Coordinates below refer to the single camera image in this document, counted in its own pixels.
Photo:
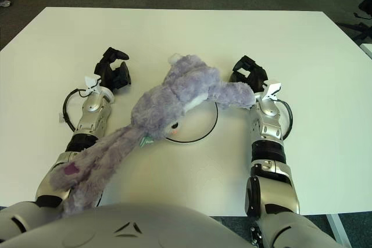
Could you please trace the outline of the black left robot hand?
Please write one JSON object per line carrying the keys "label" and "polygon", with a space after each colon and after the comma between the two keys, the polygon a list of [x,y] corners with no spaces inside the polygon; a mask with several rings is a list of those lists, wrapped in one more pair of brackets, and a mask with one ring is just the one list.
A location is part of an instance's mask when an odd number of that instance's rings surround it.
{"label": "black left robot hand", "polygon": [[[112,69],[111,64],[116,60],[122,60],[122,63],[119,67]],[[125,63],[126,60],[129,60],[126,53],[108,47],[94,70],[94,73],[101,78],[101,86],[113,91],[131,85],[131,76]]]}

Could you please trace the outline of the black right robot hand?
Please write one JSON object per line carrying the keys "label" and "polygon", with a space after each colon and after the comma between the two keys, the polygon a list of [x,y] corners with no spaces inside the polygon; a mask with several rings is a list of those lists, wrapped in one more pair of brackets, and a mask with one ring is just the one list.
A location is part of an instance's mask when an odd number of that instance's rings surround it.
{"label": "black right robot hand", "polygon": [[[238,70],[244,69],[249,72],[248,76],[244,76]],[[264,82],[268,80],[267,73],[256,62],[248,56],[243,56],[233,67],[229,82],[243,82],[248,84],[254,93],[263,92]]]}

